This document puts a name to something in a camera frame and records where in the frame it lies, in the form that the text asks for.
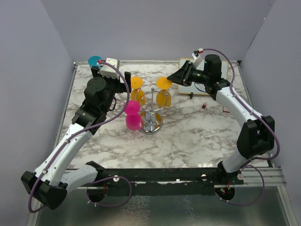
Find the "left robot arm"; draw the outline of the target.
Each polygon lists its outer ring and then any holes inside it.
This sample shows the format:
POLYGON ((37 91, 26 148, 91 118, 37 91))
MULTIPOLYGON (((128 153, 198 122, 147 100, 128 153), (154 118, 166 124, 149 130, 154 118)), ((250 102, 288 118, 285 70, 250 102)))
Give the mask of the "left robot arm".
POLYGON ((102 125, 109 122, 106 115, 115 109, 115 95, 126 93, 126 101, 130 100, 131 73, 121 74, 115 67, 113 71, 114 75, 105 75, 103 68, 91 67, 93 77, 84 90, 85 99, 62 140, 35 171, 26 171, 21 176, 30 195, 28 209, 31 213, 35 213, 32 199, 38 200, 43 207, 54 210, 62 204, 68 193, 83 185, 105 185, 106 181, 120 179, 119 176, 109 176, 102 166, 93 161, 86 163, 81 169, 65 173, 81 147, 102 125))

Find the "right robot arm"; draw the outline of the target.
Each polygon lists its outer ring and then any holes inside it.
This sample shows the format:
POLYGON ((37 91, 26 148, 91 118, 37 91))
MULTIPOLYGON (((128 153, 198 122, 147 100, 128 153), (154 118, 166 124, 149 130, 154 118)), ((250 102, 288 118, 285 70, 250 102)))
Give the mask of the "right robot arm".
POLYGON ((237 148, 227 159, 219 163, 220 170, 216 172, 216 179, 219 183, 227 184, 233 179, 233 173, 252 158, 274 148, 274 119, 255 111, 240 98, 230 82, 222 78, 222 61, 218 55, 206 55, 203 70, 197 69, 195 63, 186 61, 167 79, 185 87, 193 83, 203 84, 206 93, 224 106, 239 123, 241 132, 237 139, 237 148))

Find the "blue wine glass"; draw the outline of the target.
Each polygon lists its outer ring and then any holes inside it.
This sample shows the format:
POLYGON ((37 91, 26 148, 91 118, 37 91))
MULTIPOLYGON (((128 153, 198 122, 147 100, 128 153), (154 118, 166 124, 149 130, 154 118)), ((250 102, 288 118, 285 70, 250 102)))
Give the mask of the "blue wine glass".
POLYGON ((101 66, 98 64, 98 61, 102 61, 102 58, 100 56, 91 56, 88 59, 88 64, 90 68, 92 68, 93 66, 101 68, 101 66))

